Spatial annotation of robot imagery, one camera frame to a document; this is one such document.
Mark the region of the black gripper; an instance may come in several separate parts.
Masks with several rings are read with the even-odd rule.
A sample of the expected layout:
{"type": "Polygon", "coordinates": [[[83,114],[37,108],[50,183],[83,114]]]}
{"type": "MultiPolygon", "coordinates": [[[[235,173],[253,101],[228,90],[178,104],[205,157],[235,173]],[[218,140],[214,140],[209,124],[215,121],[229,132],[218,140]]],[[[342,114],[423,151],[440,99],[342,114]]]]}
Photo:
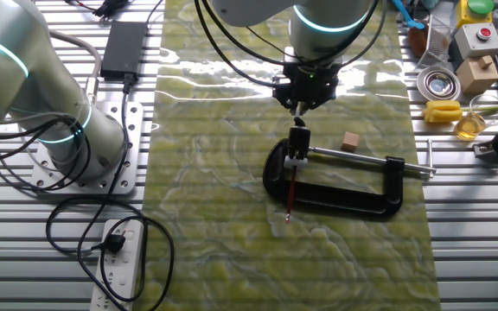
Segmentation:
{"type": "Polygon", "coordinates": [[[283,106],[290,107],[292,116],[313,110],[326,102],[335,99],[335,89],[338,85],[340,64],[318,68],[313,73],[306,73],[297,67],[297,63],[284,65],[283,74],[289,79],[288,84],[279,84],[280,76],[275,76],[272,81],[274,88],[272,96],[283,106]]]}

